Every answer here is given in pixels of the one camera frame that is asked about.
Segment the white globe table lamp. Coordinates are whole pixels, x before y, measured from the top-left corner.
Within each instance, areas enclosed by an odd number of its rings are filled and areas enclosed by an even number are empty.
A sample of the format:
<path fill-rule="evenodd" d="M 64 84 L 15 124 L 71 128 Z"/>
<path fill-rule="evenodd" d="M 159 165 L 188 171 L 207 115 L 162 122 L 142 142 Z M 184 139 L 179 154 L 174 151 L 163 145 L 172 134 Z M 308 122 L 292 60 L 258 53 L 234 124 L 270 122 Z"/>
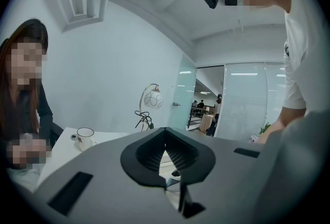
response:
<path fill-rule="evenodd" d="M 159 85 L 156 83 L 148 84 L 141 94 L 138 109 L 134 111 L 134 114 L 139 117 L 139 121 L 135 125 L 135 128 L 141 126 L 142 132 L 154 129 L 154 123 L 150 111 L 143 111 L 142 107 L 160 109 L 163 102 L 164 99 L 160 93 Z"/>

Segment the person's left forearm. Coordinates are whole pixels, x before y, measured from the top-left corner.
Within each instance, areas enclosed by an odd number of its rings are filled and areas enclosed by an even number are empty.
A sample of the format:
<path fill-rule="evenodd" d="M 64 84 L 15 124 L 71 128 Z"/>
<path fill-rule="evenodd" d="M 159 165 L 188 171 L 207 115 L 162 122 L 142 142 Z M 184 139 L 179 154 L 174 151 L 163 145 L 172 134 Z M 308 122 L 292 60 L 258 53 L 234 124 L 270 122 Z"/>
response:
<path fill-rule="evenodd" d="M 260 139 L 256 143 L 264 144 L 272 132 L 285 129 L 292 121 L 304 117 L 305 113 L 306 108 L 291 109 L 282 107 L 277 120 L 271 124 L 271 126 L 263 134 L 261 134 Z"/>

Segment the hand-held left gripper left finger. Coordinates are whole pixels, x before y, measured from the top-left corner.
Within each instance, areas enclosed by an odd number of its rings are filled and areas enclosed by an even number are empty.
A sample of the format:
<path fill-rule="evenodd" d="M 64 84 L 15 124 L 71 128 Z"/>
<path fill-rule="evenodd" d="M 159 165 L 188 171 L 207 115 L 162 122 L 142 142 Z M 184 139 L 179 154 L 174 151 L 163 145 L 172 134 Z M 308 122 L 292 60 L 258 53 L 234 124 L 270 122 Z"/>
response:
<path fill-rule="evenodd" d="M 122 169 L 120 156 L 127 145 L 151 132 L 104 133 L 93 136 L 96 145 L 81 151 L 67 127 L 44 165 L 37 198 L 48 203 L 78 172 L 92 175 L 68 218 L 75 224 L 184 224 L 163 188 L 146 187 L 133 181 Z"/>

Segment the green potted plant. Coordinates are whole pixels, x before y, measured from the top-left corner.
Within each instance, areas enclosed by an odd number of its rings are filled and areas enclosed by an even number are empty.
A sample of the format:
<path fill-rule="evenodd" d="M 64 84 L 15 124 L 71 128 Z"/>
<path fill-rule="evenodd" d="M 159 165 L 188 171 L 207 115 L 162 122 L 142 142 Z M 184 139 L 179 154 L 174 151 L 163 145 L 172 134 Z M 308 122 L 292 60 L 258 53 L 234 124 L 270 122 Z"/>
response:
<path fill-rule="evenodd" d="M 264 127 L 260 128 L 260 135 L 263 134 L 269 127 L 271 126 L 271 124 L 269 122 L 267 122 Z"/>

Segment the white mug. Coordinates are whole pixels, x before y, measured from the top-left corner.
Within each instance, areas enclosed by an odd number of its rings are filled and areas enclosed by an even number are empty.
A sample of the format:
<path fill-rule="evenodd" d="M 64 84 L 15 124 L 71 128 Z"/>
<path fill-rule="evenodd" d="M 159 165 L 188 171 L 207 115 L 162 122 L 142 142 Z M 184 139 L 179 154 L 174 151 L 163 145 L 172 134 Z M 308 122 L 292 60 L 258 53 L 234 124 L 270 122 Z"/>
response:
<path fill-rule="evenodd" d="M 96 141 L 93 138 L 94 130 L 88 127 L 81 127 L 77 129 L 75 134 L 72 134 L 70 138 L 78 143 L 79 149 L 83 152 L 96 145 Z"/>

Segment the person's white shirt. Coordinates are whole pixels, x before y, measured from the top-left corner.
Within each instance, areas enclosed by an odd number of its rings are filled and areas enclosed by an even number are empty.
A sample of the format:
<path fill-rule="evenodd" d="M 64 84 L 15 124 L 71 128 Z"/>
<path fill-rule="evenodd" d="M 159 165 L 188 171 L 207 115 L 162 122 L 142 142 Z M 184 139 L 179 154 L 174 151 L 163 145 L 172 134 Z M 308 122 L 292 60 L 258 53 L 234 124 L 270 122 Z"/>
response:
<path fill-rule="evenodd" d="M 285 13 L 285 108 L 330 110 L 330 25 L 317 0 L 291 0 Z"/>

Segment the white table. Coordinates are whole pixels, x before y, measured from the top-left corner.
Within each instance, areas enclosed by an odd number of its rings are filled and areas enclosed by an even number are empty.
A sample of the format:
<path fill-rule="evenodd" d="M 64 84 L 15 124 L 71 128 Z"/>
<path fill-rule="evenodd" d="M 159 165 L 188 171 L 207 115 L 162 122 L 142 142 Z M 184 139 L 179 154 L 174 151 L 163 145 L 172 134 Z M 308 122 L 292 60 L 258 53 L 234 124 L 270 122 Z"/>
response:
<path fill-rule="evenodd" d="M 123 191 L 137 189 L 135 183 L 122 169 L 121 152 L 131 143 L 150 135 L 158 135 L 164 128 L 152 129 L 144 132 L 106 133 L 95 132 L 93 135 L 96 145 L 82 152 L 76 141 L 70 136 L 76 129 L 67 127 L 55 143 L 51 156 L 46 159 L 37 184 L 36 193 L 56 191 L 60 185 L 79 170 L 94 174 L 95 182 L 104 188 Z"/>

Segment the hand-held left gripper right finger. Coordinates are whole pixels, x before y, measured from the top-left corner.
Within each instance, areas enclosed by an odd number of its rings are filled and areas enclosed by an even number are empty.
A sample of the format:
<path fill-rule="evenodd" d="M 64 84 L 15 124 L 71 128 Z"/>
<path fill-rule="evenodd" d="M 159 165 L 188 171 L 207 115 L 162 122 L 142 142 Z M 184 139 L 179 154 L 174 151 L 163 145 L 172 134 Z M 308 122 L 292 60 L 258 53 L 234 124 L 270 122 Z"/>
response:
<path fill-rule="evenodd" d="M 165 129 L 166 151 L 181 173 L 178 213 L 165 224 L 254 224 L 256 198 L 248 195 L 263 146 Z"/>

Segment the beige draped table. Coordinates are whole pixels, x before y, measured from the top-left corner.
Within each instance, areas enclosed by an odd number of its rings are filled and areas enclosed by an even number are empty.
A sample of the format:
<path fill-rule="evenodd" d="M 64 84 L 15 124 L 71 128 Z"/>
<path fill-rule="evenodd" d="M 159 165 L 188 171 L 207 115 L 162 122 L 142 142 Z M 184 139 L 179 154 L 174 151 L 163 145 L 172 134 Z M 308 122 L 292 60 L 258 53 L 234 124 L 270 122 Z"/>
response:
<path fill-rule="evenodd" d="M 206 133 L 207 130 L 210 128 L 212 121 L 213 115 L 204 114 L 200 122 L 199 130 L 203 133 Z"/>

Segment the frosted glass door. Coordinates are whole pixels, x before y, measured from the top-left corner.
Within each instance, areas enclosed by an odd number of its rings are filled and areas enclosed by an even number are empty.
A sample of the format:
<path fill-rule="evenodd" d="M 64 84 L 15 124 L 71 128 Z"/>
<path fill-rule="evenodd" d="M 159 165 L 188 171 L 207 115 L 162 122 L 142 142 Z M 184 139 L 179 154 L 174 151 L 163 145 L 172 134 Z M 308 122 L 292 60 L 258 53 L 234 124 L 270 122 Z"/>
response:
<path fill-rule="evenodd" d="M 177 81 L 174 89 L 174 95 L 171 105 L 171 113 L 169 118 L 169 127 L 177 129 L 185 129 L 188 123 L 188 117 L 195 91 L 197 68 L 189 57 L 183 55 Z"/>

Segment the black railing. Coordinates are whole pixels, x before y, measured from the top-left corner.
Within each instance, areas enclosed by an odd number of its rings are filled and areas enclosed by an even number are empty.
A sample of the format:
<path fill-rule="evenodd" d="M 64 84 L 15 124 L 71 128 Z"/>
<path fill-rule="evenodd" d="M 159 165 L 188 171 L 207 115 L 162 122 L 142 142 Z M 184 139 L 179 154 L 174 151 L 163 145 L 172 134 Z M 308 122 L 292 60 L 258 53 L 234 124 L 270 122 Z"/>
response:
<path fill-rule="evenodd" d="M 188 117 L 188 123 L 186 125 L 187 131 L 193 131 L 193 130 L 199 130 L 200 122 L 202 119 L 202 116 L 204 114 L 206 115 L 213 115 L 214 108 L 205 106 L 204 108 L 198 108 L 198 107 L 191 107 L 190 114 Z"/>

